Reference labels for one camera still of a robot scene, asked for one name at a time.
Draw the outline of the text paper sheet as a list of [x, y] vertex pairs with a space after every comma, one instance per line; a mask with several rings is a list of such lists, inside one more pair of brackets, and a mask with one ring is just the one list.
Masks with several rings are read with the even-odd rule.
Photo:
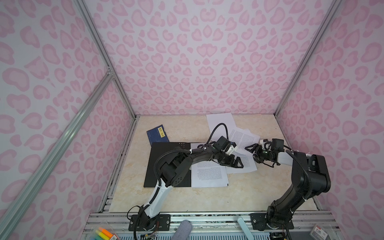
[[248, 151], [245, 148], [257, 144], [260, 136], [236, 127], [229, 133], [229, 140], [236, 143], [236, 153], [247, 154]]

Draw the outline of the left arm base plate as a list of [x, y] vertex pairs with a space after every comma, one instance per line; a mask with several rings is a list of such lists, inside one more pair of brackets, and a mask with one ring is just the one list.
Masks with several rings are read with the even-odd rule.
[[159, 214], [154, 218], [149, 218], [142, 214], [139, 218], [138, 215], [131, 216], [129, 231], [168, 231], [170, 229], [171, 215]]

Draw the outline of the red folder black inside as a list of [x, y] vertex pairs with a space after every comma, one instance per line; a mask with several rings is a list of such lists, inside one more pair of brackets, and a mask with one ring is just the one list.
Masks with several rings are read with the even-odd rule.
[[213, 154], [226, 153], [229, 144], [227, 140], [223, 144], [211, 142], [198, 144], [196, 147], [192, 143], [153, 143], [144, 187], [156, 187], [159, 179], [164, 181], [163, 186], [191, 187], [190, 168], [198, 154], [206, 150]]

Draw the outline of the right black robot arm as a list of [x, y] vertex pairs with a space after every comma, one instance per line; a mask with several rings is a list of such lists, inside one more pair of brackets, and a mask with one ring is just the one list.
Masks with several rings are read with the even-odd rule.
[[258, 144], [245, 147], [253, 154], [256, 163], [271, 168], [282, 164], [282, 160], [292, 160], [291, 185], [288, 190], [268, 206], [264, 214], [250, 214], [254, 230], [292, 230], [295, 211], [307, 200], [327, 193], [331, 188], [331, 179], [324, 156], [297, 152], [284, 144], [284, 140], [263, 140]]

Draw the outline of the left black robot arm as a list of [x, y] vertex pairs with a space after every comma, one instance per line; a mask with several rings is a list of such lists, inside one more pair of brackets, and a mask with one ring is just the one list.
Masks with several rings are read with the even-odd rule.
[[162, 154], [154, 163], [156, 187], [149, 201], [139, 207], [139, 212], [130, 218], [129, 230], [134, 231], [167, 231], [163, 224], [169, 215], [161, 215], [161, 209], [171, 190], [178, 186], [187, 176], [191, 166], [201, 162], [216, 161], [218, 165], [235, 169], [244, 167], [240, 157], [233, 155], [236, 144], [225, 137], [215, 142], [206, 142], [196, 148], [174, 148]]

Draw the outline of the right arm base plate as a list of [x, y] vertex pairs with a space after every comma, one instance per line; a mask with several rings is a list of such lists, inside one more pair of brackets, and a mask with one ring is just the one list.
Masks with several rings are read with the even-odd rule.
[[268, 217], [267, 213], [251, 213], [251, 224], [253, 230], [271, 231], [271, 230], [293, 230], [294, 224], [292, 219], [286, 220], [281, 216]]

